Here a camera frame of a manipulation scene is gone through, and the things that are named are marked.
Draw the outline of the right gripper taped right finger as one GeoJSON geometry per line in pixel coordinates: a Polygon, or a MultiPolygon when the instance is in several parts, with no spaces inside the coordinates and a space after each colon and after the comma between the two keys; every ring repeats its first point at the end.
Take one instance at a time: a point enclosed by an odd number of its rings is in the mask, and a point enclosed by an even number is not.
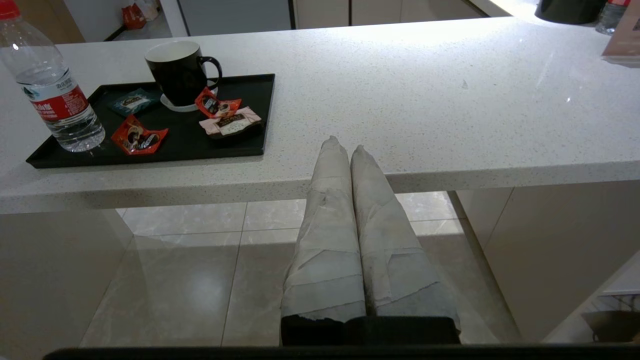
{"type": "Polygon", "coordinates": [[[400,319],[402,330],[460,342],[457,305],[429,260],[409,217],[375,158],[363,145],[350,160],[353,205],[366,312],[400,319]]]}

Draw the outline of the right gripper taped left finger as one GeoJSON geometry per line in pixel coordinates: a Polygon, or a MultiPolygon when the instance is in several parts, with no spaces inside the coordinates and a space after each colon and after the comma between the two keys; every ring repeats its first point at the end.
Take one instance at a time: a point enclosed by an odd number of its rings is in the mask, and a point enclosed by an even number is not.
{"type": "Polygon", "coordinates": [[[361,249],[348,154],[322,143],[307,191],[280,306],[280,343],[340,346],[348,322],[366,316],[361,249]]]}

